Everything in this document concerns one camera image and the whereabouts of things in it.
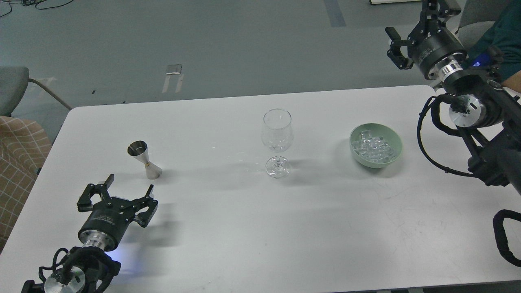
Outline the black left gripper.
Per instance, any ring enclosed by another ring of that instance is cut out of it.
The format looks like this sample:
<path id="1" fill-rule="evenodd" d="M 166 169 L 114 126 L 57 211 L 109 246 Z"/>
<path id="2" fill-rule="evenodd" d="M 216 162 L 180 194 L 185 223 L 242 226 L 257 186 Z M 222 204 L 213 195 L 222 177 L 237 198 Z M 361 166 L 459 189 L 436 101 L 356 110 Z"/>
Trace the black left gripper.
<path id="1" fill-rule="evenodd" d="M 78 232 L 84 247 L 115 250 L 132 222 L 147 227 L 158 209 L 158 200 L 152 194 L 154 185 L 142 198 L 129 201 L 109 195 L 108 188 L 114 180 L 115 175 L 110 174 L 101 184 L 87 185 L 77 201 L 79 212 L 91 212 Z M 99 195 L 100 202 L 93 204 L 93 195 Z"/>

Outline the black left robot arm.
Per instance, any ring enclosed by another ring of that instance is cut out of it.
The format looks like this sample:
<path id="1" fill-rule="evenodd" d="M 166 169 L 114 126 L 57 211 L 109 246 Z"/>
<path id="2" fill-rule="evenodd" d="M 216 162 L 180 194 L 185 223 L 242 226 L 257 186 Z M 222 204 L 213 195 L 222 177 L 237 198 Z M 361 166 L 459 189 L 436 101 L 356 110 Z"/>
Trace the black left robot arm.
<path id="1" fill-rule="evenodd" d="M 23 293 L 106 291 L 121 269 L 121 263 L 108 252 L 119 246 L 132 222 L 147 227 L 158 208 L 158 200 L 152 195 L 153 185 L 143 197 L 128 200 L 109 195 L 114 179 L 114 174 L 110 174 L 106 181 L 86 186 L 77 201 L 79 212 L 89 212 L 78 232 L 82 245 L 58 249 L 49 267 L 39 267 L 40 282 L 27 280 L 21 289 Z"/>

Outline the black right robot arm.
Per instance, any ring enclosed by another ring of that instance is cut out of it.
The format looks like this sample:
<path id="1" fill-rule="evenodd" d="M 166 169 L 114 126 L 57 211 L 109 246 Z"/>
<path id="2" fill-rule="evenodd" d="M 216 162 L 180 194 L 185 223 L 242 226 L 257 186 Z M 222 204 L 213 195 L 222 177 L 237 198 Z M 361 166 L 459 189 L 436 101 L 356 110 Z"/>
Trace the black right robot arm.
<path id="1" fill-rule="evenodd" d="M 395 28 L 385 28 L 391 39 L 387 56 L 399 69 L 416 64 L 425 79 L 440 80 L 445 89 L 445 94 L 429 98 L 419 114 L 417 140 L 425 158 L 446 173 L 478 178 L 487 186 L 513 185 L 520 191 L 519 97 L 500 85 L 503 53 L 495 45 L 463 68 L 467 52 L 445 25 L 460 12 L 454 0 L 424 0 L 419 22 L 406 39 Z M 428 112 L 436 128 L 464 140 L 471 153 L 467 173 L 428 156 L 421 136 Z"/>

